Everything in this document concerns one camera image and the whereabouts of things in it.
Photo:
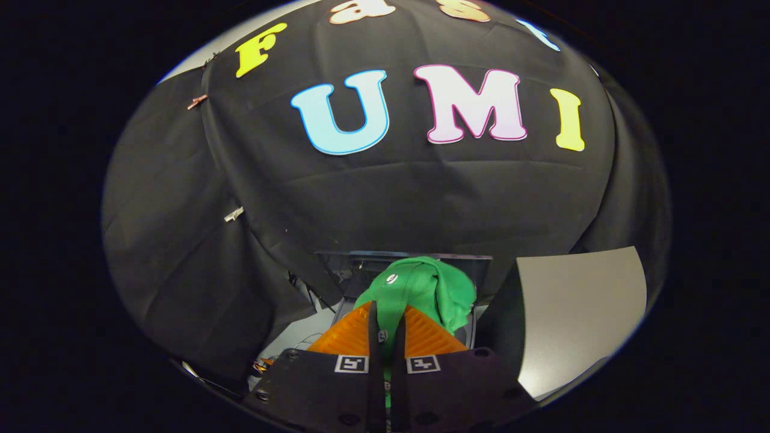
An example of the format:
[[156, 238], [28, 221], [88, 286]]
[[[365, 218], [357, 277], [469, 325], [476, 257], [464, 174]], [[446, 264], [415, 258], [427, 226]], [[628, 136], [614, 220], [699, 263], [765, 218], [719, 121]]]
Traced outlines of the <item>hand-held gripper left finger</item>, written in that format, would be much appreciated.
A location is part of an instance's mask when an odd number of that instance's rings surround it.
[[288, 432], [385, 432], [377, 304], [347, 313], [350, 319], [357, 320], [365, 351], [286, 349], [243, 408]]

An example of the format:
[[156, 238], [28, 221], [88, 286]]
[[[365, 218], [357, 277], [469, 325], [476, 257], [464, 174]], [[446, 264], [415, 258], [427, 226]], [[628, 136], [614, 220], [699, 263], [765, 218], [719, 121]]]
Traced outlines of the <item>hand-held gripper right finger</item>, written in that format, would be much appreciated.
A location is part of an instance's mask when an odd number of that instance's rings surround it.
[[408, 306], [391, 376], [395, 432], [493, 432], [539, 407], [490, 348], [469, 349]]

